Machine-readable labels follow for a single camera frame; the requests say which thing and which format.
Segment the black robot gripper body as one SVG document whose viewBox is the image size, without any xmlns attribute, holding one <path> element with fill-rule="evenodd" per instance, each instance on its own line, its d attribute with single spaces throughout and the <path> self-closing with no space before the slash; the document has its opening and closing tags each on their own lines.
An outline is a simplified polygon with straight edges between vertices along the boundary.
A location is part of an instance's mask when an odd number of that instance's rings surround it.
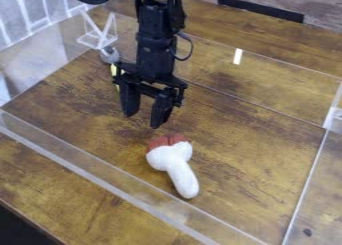
<svg viewBox="0 0 342 245">
<path fill-rule="evenodd" d="M 146 95 L 156 99 L 158 96 L 168 96 L 174 106 L 180 107 L 188 85 L 174 75 L 178 39 L 175 36 L 148 38 L 136 35 L 136 41 L 136 62 L 119 61 L 115 64 L 114 84 L 119 93 L 122 84 L 132 84 L 140 91 L 140 97 Z"/>
</svg>

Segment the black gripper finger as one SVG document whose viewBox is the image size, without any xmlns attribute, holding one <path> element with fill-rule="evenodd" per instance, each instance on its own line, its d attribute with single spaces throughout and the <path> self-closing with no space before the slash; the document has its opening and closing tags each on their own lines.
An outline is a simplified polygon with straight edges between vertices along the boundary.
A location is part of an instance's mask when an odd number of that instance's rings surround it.
<svg viewBox="0 0 342 245">
<path fill-rule="evenodd" d="M 120 103 L 126 117 L 135 115 L 140 109 L 140 91 L 132 84 L 120 85 Z"/>
<path fill-rule="evenodd" d="M 158 96 L 152 105 L 150 126 L 156 129 L 168 120 L 174 109 L 174 102 L 168 96 Z"/>
</svg>

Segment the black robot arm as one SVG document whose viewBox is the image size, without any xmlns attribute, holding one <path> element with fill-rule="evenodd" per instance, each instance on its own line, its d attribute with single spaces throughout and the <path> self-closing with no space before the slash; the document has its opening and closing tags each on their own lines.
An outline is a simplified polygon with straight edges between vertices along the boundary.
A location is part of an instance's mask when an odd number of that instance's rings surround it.
<svg viewBox="0 0 342 245">
<path fill-rule="evenodd" d="M 182 35 L 186 13 L 182 0 L 135 0 L 138 15 L 136 62 L 114 64 L 114 83 L 119 87 L 122 110 L 126 117 L 140 109 L 140 96 L 151 97 L 150 126 L 156 129 L 168 120 L 175 107 L 182 106 L 188 85 L 174 75 L 176 36 Z"/>
</svg>

